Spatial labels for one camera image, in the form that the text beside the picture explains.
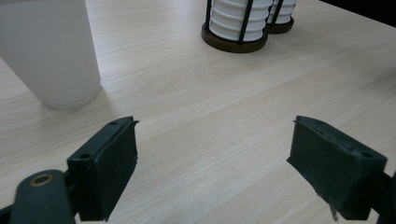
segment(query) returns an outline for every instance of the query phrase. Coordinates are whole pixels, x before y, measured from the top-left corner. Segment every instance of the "table surface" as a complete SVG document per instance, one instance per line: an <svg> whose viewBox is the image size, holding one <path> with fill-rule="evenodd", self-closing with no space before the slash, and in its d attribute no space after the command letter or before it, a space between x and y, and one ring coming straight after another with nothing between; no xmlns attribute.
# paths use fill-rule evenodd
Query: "table surface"
<svg viewBox="0 0 396 224"><path fill-rule="evenodd" d="M130 115L139 160L109 223L335 223L286 163L297 115L382 153L393 175L395 28L301 0L290 32L233 54L202 40L205 5L87 0L103 89L78 109L48 109L0 60L0 206Z"/></svg>

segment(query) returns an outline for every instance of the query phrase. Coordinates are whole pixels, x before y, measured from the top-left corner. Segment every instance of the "screw hole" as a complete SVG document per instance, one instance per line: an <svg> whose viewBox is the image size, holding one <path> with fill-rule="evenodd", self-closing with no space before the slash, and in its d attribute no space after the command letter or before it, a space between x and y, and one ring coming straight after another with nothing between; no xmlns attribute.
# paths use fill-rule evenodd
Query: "screw hole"
<svg viewBox="0 0 396 224"><path fill-rule="evenodd" d="M44 186L48 184L53 178L53 175L45 174L45 175L39 175L33 178L30 181L30 186L38 188L41 186Z"/></svg>
<svg viewBox="0 0 396 224"><path fill-rule="evenodd" d="M91 155L88 153L84 153L81 156L79 156L82 160L88 160L91 158Z"/></svg>
<svg viewBox="0 0 396 224"><path fill-rule="evenodd" d="M373 157L372 154L367 153L367 152L362 152L361 155L362 155L363 157L366 157L366 158L372 158L372 157Z"/></svg>

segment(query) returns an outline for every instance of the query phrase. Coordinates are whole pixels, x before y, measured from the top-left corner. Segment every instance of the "light wood grain surface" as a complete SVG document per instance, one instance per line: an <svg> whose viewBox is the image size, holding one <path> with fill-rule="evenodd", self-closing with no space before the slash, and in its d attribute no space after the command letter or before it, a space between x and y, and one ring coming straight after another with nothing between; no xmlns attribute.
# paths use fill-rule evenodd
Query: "light wood grain surface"
<svg viewBox="0 0 396 224"><path fill-rule="evenodd" d="M289 33L232 54L202 40L203 0L87 7L103 86L90 104L48 109L0 61L1 207L26 176L65 171L89 137L129 115L141 121L139 160L109 223L335 223L286 163L296 115L348 133L396 171L395 28L300 0Z"/></svg>

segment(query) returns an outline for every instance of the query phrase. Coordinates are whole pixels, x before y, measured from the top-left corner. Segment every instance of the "wooden base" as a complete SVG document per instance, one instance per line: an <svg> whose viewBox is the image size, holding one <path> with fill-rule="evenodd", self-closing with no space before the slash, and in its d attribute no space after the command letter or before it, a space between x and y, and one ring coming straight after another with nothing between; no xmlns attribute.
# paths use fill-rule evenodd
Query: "wooden base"
<svg viewBox="0 0 396 224"><path fill-rule="evenodd" d="M291 30L291 27L294 24L294 19L290 18L290 21L284 24L267 24L265 27L266 31L270 35L279 35L279 34L285 34L289 30Z"/></svg>
<svg viewBox="0 0 396 224"><path fill-rule="evenodd" d="M220 49L231 53L250 53L262 49L268 38L267 32L264 31L262 38L256 41L244 42L240 45L237 41L226 40L214 35L210 30L205 29L205 24L202 26L201 35L202 39L208 45L215 49Z"/></svg>

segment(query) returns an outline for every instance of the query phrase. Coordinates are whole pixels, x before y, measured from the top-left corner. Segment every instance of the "stacked white cups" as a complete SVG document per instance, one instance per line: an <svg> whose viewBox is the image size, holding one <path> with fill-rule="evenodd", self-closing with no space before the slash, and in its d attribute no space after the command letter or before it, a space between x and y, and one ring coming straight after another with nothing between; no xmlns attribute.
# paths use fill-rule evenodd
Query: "stacked white cups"
<svg viewBox="0 0 396 224"><path fill-rule="evenodd" d="M237 41L242 29L248 0L213 0L210 31L227 40ZM254 0L243 41L262 38L273 0Z"/></svg>
<svg viewBox="0 0 396 224"><path fill-rule="evenodd" d="M277 5L279 0L274 1L274 5L271 8L270 16L268 17L268 23L273 21L273 17L276 12ZM276 19L276 24L284 24L290 21L291 14L293 13L294 6L296 5L297 0L284 0L282 7L280 8L279 15Z"/></svg>

